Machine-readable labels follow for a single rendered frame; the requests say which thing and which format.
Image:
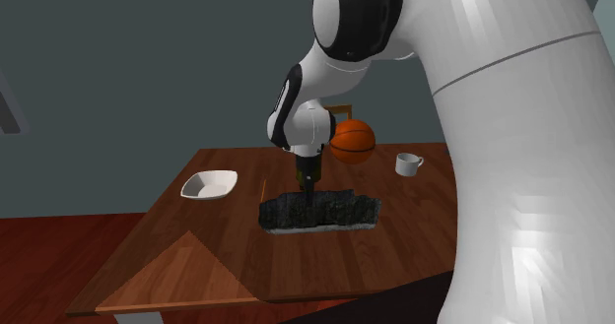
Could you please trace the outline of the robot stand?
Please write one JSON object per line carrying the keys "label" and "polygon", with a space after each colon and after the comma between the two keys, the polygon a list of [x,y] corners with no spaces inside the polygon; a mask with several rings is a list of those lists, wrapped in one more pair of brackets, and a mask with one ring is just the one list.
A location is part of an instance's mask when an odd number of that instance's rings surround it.
{"label": "robot stand", "polygon": [[279,324],[437,324],[452,276],[440,273]]}

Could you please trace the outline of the orange basketball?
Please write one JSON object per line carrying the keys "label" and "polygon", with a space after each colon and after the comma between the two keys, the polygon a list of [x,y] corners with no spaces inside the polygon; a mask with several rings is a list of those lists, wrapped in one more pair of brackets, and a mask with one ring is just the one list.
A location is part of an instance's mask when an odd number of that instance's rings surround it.
{"label": "orange basketball", "polygon": [[347,119],[336,125],[334,137],[329,142],[335,159],[345,164],[365,162],[376,146],[376,136],[364,121]]}

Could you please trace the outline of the white cup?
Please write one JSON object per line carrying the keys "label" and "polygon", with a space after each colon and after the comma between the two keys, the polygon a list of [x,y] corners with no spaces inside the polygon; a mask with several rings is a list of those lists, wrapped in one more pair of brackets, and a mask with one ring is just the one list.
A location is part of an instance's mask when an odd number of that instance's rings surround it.
{"label": "white cup", "polygon": [[402,176],[414,176],[423,163],[423,157],[409,153],[400,153],[396,156],[395,172]]}

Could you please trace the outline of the dark rough stone slab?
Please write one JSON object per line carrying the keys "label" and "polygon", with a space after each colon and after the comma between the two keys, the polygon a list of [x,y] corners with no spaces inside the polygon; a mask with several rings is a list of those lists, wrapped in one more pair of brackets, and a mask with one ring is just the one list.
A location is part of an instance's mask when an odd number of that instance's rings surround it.
{"label": "dark rough stone slab", "polygon": [[353,189],[315,191],[310,205],[305,192],[287,192],[259,205],[258,223],[271,234],[373,229],[381,205]]}

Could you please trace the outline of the wooden chair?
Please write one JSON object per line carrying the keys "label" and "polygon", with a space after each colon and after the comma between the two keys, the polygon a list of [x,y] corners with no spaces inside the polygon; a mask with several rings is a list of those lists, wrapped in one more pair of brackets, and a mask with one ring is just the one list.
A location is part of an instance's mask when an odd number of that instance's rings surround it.
{"label": "wooden chair", "polygon": [[351,104],[325,105],[324,108],[329,111],[332,119],[335,119],[337,114],[344,114],[347,120],[353,118]]}

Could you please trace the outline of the wooden table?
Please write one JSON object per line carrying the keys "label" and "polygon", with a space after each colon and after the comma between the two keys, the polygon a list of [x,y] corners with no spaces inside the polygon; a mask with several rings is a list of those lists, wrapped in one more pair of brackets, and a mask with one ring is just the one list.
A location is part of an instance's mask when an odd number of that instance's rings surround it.
{"label": "wooden table", "polygon": [[[395,172],[396,156],[424,163]],[[234,170],[224,198],[180,196],[205,170]],[[198,151],[67,308],[70,316],[160,313],[268,302],[352,298],[449,271],[456,195],[441,143],[379,145],[358,165],[322,158],[321,190],[353,189],[381,200],[373,229],[270,234],[264,202],[298,189],[295,159],[276,148]]]}

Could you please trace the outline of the white square bowl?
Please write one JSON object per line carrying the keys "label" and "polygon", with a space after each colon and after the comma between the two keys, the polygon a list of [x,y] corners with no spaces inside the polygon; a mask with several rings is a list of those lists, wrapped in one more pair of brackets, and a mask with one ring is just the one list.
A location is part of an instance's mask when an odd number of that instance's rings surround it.
{"label": "white square bowl", "polygon": [[192,200],[221,199],[235,188],[238,178],[234,170],[200,171],[183,184],[180,196]]}

